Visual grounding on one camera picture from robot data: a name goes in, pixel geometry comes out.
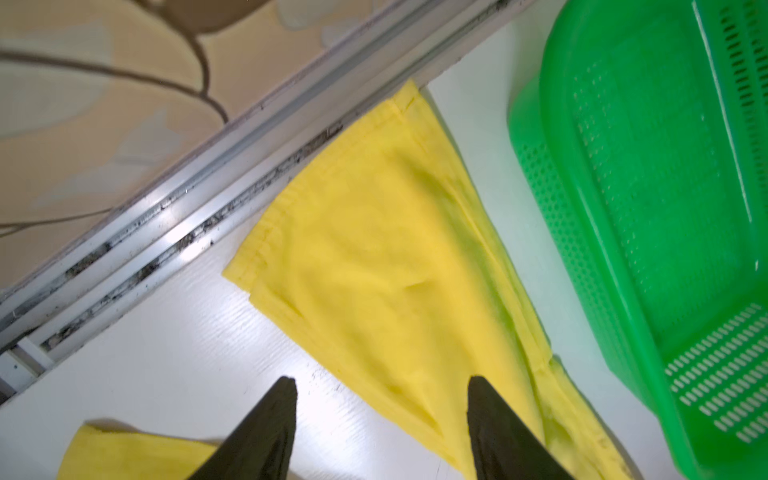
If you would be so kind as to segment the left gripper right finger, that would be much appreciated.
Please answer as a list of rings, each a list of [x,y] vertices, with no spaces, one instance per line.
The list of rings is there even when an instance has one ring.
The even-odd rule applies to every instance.
[[[468,383],[467,422],[479,479],[571,478],[482,376]]]

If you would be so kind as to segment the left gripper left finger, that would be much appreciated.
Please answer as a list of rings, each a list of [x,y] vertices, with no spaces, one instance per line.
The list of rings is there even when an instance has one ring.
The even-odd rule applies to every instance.
[[[193,479],[285,479],[296,433],[297,387],[282,376],[192,475]]]

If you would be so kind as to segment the yellow trousers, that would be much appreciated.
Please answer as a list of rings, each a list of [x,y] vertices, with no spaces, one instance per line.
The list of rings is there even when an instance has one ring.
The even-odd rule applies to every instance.
[[[573,479],[630,469],[555,358],[450,139],[405,84],[276,197],[223,272],[368,405],[468,479],[488,380]]]

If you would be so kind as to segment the green plastic basket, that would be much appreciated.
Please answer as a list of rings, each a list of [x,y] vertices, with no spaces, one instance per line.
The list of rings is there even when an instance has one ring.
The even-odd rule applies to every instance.
[[[767,475],[767,5],[568,1],[515,155],[609,369],[690,479]]]

